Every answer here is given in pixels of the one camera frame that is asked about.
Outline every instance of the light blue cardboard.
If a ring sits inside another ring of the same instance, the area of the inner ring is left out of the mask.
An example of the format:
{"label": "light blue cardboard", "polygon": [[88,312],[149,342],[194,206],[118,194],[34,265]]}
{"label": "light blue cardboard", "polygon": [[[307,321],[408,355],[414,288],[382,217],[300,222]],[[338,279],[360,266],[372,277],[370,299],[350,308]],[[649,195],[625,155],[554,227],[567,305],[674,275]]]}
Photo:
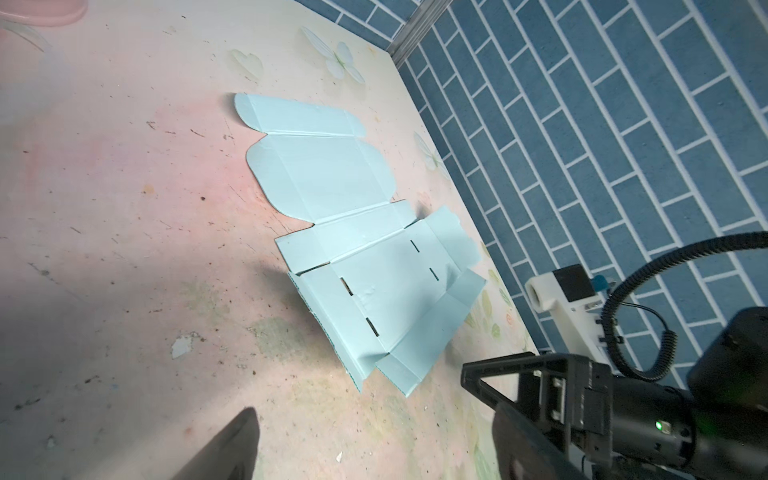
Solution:
{"label": "light blue cardboard", "polygon": [[276,243],[355,387],[378,368],[410,395],[485,285],[477,247],[446,207],[417,221],[389,202],[392,171],[350,113],[246,94],[235,107],[267,134],[247,152],[267,199],[314,223]]}

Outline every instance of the blue brick wall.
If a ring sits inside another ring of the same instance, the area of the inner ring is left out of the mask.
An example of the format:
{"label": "blue brick wall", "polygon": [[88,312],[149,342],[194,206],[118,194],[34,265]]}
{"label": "blue brick wall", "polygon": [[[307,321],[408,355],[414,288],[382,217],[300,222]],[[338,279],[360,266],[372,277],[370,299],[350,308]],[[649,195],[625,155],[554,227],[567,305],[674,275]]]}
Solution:
{"label": "blue brick wall", "polygon": [[296,1],[382,50],[389,47],[421,3],[421,0]]}
{"label": "blue brick wall", "polygon": [[[768,15],[747,0],[455,0],[400,72],[539,349],[531,276],[624,279],[698,240],[768,227]],[[768,300],[768,253],[679,266],[634,301],[680,335],[685,375],[739,309]],[[647,368],[659,322],[622,309]]]}

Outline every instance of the pink plastic object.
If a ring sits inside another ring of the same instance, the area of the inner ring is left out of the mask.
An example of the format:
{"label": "pink plastic object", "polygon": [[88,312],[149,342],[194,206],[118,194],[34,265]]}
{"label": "pink plastic object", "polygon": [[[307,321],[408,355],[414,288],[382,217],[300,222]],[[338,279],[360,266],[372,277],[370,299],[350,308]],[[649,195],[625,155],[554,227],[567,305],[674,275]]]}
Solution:
{"label": "pink plastic object", "polygon": [[74,23],[87,9],[88,0],[0,0],[0,18],[41,27]]}

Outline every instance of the table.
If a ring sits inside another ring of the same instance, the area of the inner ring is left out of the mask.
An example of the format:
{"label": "table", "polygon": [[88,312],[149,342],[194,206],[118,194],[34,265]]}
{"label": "table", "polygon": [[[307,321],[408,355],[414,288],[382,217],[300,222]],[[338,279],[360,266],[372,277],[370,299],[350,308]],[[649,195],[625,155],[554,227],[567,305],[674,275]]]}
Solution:
{"label": "table", "polygon": [[[366,84],[333,78],[302,25],[347,43]],[[459,371],[534,347],[485,248],[488,285],[425,381],[406,399],[375,371],[358,393],[274,243],[309,224],[245,162],[260,134],[234,92],[344,108],[394,200],[447,205],[481,246],[384,51],[290,0],[104,0],[37,32],[0,30],[0,476],[168,478],[246,406],[255,478],[497,475]],[[258,83],[232,49],[262,60]]]}

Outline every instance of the black corrugated hose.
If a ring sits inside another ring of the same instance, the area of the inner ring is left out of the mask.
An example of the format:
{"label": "black corrugated hose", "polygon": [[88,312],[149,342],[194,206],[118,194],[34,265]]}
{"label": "black corrugated hose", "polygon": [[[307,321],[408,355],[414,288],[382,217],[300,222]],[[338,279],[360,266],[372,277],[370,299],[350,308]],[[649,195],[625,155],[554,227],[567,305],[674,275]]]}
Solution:
{"label": "black corrugated hose", "polygon": [[635,289],[650,278],[681,263],[707,255],[714,255],[715,253],[754,250],[758,248],[768,248],[768,232],[737,233],[735,235],[726,235],[725,237],[711,238],[692,243],[691,245],[665,253],[661,257],[646,263],[632,273],[621,285],[616,287],[605,302],[600,315],[600,322],[603,326],[608,355],[611,356],[611,361],[619,369],[619,372],[632,379],[656,382],[669,372],[674,360],[675,347],[677,346],[677,334],[672,330],[666,329],[661,334],[661,346],[656,362],[654,362],[650,369],[637,370],[624,359],[619,349],[619,339],[614,328],[616,325],[616,311],[630,293],[634,292]]}

